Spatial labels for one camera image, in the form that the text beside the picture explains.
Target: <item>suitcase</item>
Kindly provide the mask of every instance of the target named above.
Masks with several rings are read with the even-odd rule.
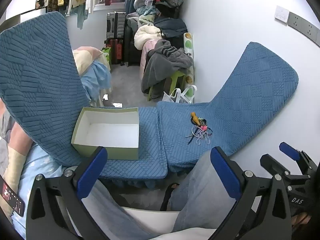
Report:
[[[134,46],[134,36],[131,27],[128,25],[124,28],[124,62],[128,67],[130,64],[140,64],[141,50]]]
[[[123,38],[125,16],[126,13],[124,12],[113,12],[107,14],[107,40]]]
[[[106,47],[111,47],[111,63],[120,64],[122,62],[123,39],[111,39],[105,41]]]

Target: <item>light green box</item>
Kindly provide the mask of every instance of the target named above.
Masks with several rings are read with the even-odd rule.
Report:
[[[108,152],[108,159],[138,160],[138,108],[84,107],[73,131],[71,144],[85,157],[89,157],[98,146],[103,146]]]

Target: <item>blanket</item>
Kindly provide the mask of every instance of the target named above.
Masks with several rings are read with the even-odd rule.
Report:
[[[148,40],[160,40],[161,31],[159,28],[153,25],[143,25],[141,26],[134,36],[134,46],[138,50],[142,50],[143,45]]]

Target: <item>blue textured seat cushion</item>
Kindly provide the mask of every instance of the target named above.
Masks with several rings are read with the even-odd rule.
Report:
[[[89,101],[76,69],[65,18],[59,12],[0,34],[0,93],[10,114],[57,163],[79,165],[83,157],[72,147],[71,137]],[[139,119],[139,160],[108,160],[101,176],[146,180],[167,175],[157,109],[140,108]]]
[[[295,70],[259,43],[250,42],[218,94],[209,103],[159,102],[160,136],[171,171],[192,167],[205,150],[220,146],[231,155],[249,142],[293,95]],[[196,112],[213,130],[210,145],[188,145]]]
[[[139,108],[139,160],[108,160],[102,176],[112,179],[162,179],[168,165],[155,107]]]

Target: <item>keychain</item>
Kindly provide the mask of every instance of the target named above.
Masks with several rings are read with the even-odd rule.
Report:
[[[201,144],[201,139],[204,139],[206,141],[206,144],[210,144],[209,136],[212,135],[212,130],[207,126],[207,121],[204,118],[199,118],[196,116],[195,112],[191,113],[191,123],[194,124],[194,127],[192,127],[191,132],[192,135],[187,136],[186,138],[191,137],[188,144],[190,144],[194,137],[197,138],[196,144]]]

